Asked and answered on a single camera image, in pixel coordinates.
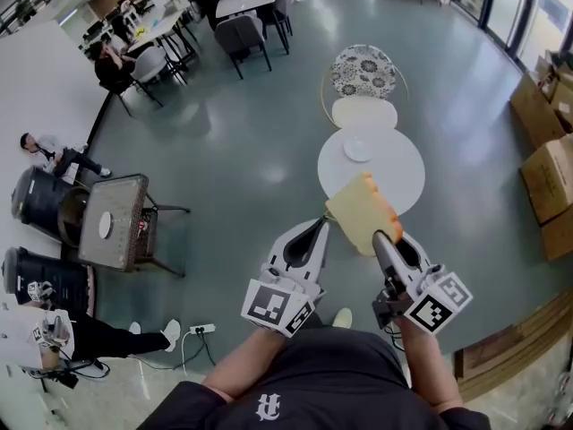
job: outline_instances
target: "bread slice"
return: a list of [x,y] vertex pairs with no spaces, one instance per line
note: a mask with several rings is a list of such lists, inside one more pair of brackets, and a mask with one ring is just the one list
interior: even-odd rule
[[394,242],[402,238],[404,229],[396,211],[378,193],[372,174],[362,172],[326,202],[348,240],[364,256],[374,256],[372,236],[383,231]]

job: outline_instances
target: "round white table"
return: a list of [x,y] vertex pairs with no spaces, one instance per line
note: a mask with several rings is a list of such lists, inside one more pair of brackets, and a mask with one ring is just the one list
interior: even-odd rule
[[[348,142],[363,143],[365,162],[345,152]],[[422,156],[402,133],[379,124],[353,125],[340,129],[324,143],[318,162],[319,180],[331,198],[360,172],[372,172],[382,194],[398,215],[420,198],[425,182]]]
[[338,127],[376,124],[393,129],[398,124],[398,112],[384,99],[348,96],[334,102],[332,119]]

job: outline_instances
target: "black barrel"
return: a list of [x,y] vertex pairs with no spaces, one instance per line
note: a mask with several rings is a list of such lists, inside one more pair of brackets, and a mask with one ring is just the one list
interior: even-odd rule
[[66,311],[88,312],[90,305],[90,279],[88,270],[77,262],[63,262],[23,247],[9,248],[2,264],[4,291],[16,295],[18,304],[30,301],[28,284],[52,284],[52,300]]
[[58,210],[72,188],[40,168],[28,168],[12,193],[12,216],[60,240]]

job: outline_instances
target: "white shoe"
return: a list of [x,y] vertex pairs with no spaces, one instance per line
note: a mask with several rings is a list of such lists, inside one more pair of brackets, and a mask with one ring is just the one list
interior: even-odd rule
[[332,326],[336,326],[337,328],[350,328],[352,326],[352,311],[347,307],[340,309],[337,316],[334,317]]
[[171,320],[162,331],[163,336],[169,341],[169,347],[165,349],[166,352],[172,352],[175,348],[177,340],[181,338],[181,325],[177,320]]
[[141,334],[141,325],[137,322],[133,322],[129,327],[129,332],[131,334]]

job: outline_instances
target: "power strip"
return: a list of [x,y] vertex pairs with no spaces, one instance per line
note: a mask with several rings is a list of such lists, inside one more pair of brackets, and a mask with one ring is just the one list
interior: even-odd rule
[[202,332],[203,334],[212,333],[214,330],[215,330],[215,325],[213,323],[207,323],[206,325],[195,325],[189,328],[191,334],[199,334],[200,332]]

